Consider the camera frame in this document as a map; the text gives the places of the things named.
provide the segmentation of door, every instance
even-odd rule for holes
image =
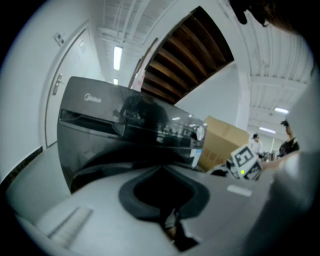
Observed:
[[[57,141],[60,105],[70,77],[94,79],[91,67],[95,67],[96,62],[99,62],[97,58],[89,31],[85,29],[66,52],[53,79],[45,113],[45,139],[47,147]]]

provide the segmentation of ceiling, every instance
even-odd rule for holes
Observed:
[[[219,2],[228,5],[227,0]],[[108,71],[108,82],[112,83],[112,78],[118,78],[120,85],[128,86],[139,59],[145,54],[142,52],[142,45],[173,4],[181,5],[182,1],[104,1],[103,22],[97,28],[97,37],[100,38],[99,43],[104,51],[101,66]],[[312,54],[303,38],[298,35],[289,34],[271,25],[262,27],[249,12],[246,12],[246,25],[240,24],[234,13],[227,13],[234,33],[240,35],[239,44],[244,45],[249,63],[246,71],[250,74],[248,126],[250,130],[284,140],[287,136],[280,122],[285,116],[275,113],[273,109],[277,106],[290,110],[303,93],[314,65]],[[123,46],[121,72],[113,69],[115,45]],[[259,127],[275,130],[277,134],[259,131]]]
[[[234,22],[248,52],[250,72],[249,128],[256,132],[287,139],[280,125],[286,116],[275,107],[290,111],[310,80],[314,60],[304,39],[271,25],[262,27],[246,12],[248,23]],[[277,132],[273,135],[259,127]]]
[[[139,59],[145,54],[142,45],[153,27],[176,0],[105,0],[103,22],[97,28],[102,41],[101,66],[109,71],[107,82],[117,78],[128,86]],[[113,69],[114,46],[122,46],[121,72]]]

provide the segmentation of washing machine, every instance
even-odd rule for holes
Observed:
[[[88,182],[157,164],[197,168],[206,124],[162,100],[71,77],[57,125],[59,159],[72,192]]]

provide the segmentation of white wall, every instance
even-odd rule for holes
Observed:
[[[175,106],[203,121],[212,116],[236,125],[239,94],[238,68],[233,62],[200,84]]]
[[[0,73],[0,181],[25,157],[45,145],[44,103],[48,75],[67,40],[90,20],[102,19],[101,0],[50,0],[28,21],[15,39]]]

